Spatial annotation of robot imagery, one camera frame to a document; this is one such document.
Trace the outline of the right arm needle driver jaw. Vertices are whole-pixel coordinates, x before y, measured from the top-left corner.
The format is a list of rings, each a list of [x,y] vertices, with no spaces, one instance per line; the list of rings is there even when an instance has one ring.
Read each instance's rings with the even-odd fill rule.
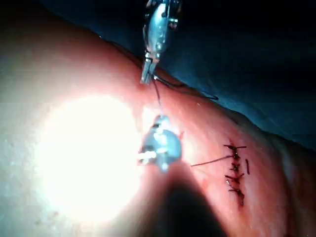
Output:
[[[157,116],[154,119],[154,123],[152,125],[152,128],[154,129],[164,129],[164,130],[170,130],[171,123],[168,116]]]

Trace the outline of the right arm needle driver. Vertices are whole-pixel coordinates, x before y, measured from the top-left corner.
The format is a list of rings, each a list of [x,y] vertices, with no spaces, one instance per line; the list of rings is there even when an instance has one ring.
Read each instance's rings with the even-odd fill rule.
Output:
[[[170,130],[154,127],[144,136],[137,159],[140,165],[155,165],[167,173],[170,166],[181,158],[180,138]]]

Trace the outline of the left arm needle driver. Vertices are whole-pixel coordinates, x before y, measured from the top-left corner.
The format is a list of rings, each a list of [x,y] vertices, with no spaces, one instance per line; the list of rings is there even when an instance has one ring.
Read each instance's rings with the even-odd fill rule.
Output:
[[[149,0],[146,3],[143,37],[146,57],[158,62],[167,48],[169,32],[177,29],[182,10],[181,0]]]

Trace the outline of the left arm needle driver jaw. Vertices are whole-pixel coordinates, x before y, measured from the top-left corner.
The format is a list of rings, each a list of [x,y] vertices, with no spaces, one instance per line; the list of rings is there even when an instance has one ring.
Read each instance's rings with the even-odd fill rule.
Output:
[[[153,81],[157,64],[158,64],[158,61],[152,61],[150,64],[150,67],[149,67],[149,82],[150,83]]]
[[[151,67],[151,60],[145,60],[142,68],[142,74],[140,83],[141,84],[150,84],[151,76],[150,76],[150,67]]]

